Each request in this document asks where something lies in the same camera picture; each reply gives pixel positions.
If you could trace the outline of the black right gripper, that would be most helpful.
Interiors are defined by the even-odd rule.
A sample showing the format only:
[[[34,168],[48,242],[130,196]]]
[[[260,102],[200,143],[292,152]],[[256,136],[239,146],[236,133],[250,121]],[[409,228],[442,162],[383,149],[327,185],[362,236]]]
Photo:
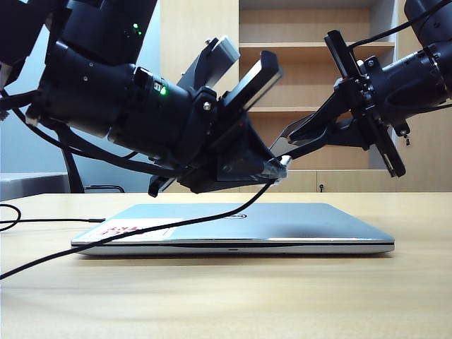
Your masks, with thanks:
[[[388,66],[376,56],[358,66],[351,47],[338,30],[328,32],[326,44],[341,73],[334,93],[289,134],[290,141],[312,135],[350,111],[352,118],[330,125],[327,145],[368,150],[375,145],[392,177],[406,173],[388,129],[397,136],[410,133],[407,120],[441,107],[441,40],[421,39],[422,49]]]

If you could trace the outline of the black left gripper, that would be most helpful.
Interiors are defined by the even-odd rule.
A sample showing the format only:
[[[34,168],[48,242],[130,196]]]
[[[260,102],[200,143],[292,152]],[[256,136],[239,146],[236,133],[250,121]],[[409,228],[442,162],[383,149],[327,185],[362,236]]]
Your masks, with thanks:
[[[262,51],[236,87],[218,101],[206,144],[178,178],[152,176],[148,194],[156,197],[172,182],[200,194],[263,185],[287,176],[283,165],[253,128],[248,111],[282,77],[275,53]]]

